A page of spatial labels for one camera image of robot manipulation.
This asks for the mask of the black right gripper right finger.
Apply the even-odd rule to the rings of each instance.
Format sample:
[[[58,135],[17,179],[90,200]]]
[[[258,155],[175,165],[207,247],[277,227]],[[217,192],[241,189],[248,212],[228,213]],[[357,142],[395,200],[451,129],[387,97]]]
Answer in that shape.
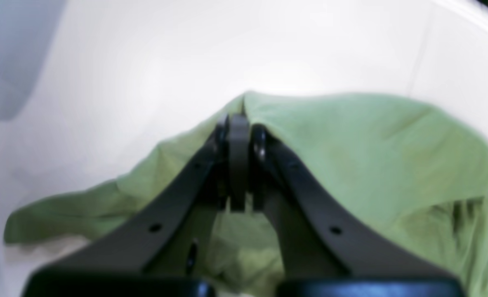
[[[278,235],[277,297],[464,297],[453,273],[363,224],[264,125],[251,129],[256,194]]]

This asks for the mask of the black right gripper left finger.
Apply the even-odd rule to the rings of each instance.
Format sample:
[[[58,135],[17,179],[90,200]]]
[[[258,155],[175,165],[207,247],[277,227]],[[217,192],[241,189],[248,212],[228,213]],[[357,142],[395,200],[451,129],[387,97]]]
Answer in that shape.
[[[201,277],[212,226],[244,211],[249,121],[225,115],[176,178],[115,231],[31,275],[25,297],[215,297]]]

